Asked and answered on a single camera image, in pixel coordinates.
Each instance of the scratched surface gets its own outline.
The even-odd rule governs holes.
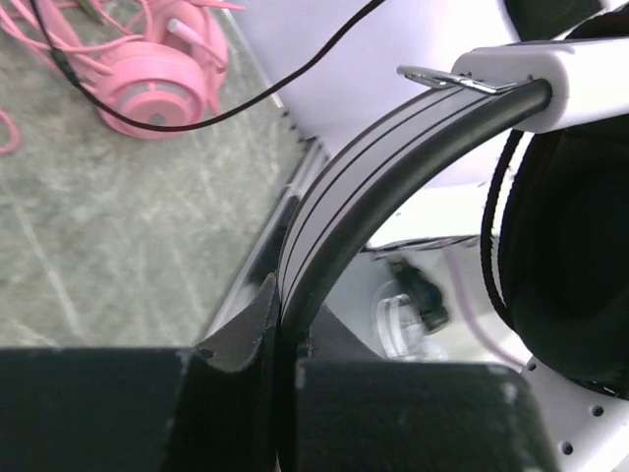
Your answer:
[[[264,83],[219,20],[229,109]],[[272,100],[167,142],[116,134],[3,31],[0,106],[24,138],[0,159],[0,345],[192,342],[301,155]]]

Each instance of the screw hole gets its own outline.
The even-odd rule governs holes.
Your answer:
[[[562,442],[560,448],[564,455],[571,455],[574,452],[574,447],[568,441]]]
[[[602,414],[605,412],[604,408],[600,405],[593,406],[590,411],[592,412],[592,416],[596,416],[597,418],[602,416]]]
[[[199,349],[199,352],[203,355],[205,359],[211,359],[212,357],[214,357],[214,351],[212,351],[211,349],[207,349],[206,347],[202,347],[201,349]]]

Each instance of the headphones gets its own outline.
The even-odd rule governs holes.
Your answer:
[[[568,38],[628,35],[625,9],[584,22]],[[500,297],[490,229],[520,137],[509,138],[487,199],[481,253],[489,298],[542,363],[629,399],[629,115],[533,137],[503,214]]]
[[[0,28],[57,70],[58,63],[48,55],[48,42],[29,38],[17,23],[22,20],[41,31],[44,22],[44,37],[65,55],[83,87],[131,120],[177,127],[197,123],[206,111],[218,115],[218,92],[227,71],[227,41],[206,7],[244,7],[219,0],[138,3],[142,10],[126,25],[112,19],[100,3],[92,4],[99,16],[122,34],[97,46],[84,45],[64,18],[64,9],[79,6],[74,2],[38,0],[34,11],[27,0],[11,0],[15,11],[0,8]],[[142,32],[134,33],[140,26]],[[98,112],[111,128],[134,138],[163,140],[181,134],[137,128],[101,108]],[[0,153],[15,150],[20,143],[17,127],[2,110],[0,119],[10,132],[10,140],[0,147]]]

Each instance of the gray floor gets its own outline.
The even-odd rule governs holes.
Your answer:
[[[229,109],[264,82],[221,23]],[[2,31],[0,84],[24,138],[0,159],[0,345],[192,342],[301,157],[282,110],[136,141]]]

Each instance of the pink object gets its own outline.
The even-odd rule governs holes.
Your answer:
[[[85,46],[63,15],[63,9],[78,7],[76,3],[37,0],[53,42],[68,55],[77,75],[86,79],[86,89],[119,113],[155,125],[188,125],[200,121],[206,110],[219,113],[218,93],[227,71],[227,41],[208,7],[243,7],[215,0],[138,0],[143,10],[122,26],[102,9],[104,1],[91,3],[122,36],[105,44]],[[29,0],[9,2],[15,12],[0,6],[0,28],[56,69],[47,56],[47,44],[30,39],[18,25],[22,21],[38,30]],[[140,21],[143,33],[131,34]],[[162,140],[178,135],[141,130],[98,111],[105,123],[128,136]],[[0,147],[1,154],[15,150],[20,135],[2,110],[0,119],[10,131],[9,142]]]

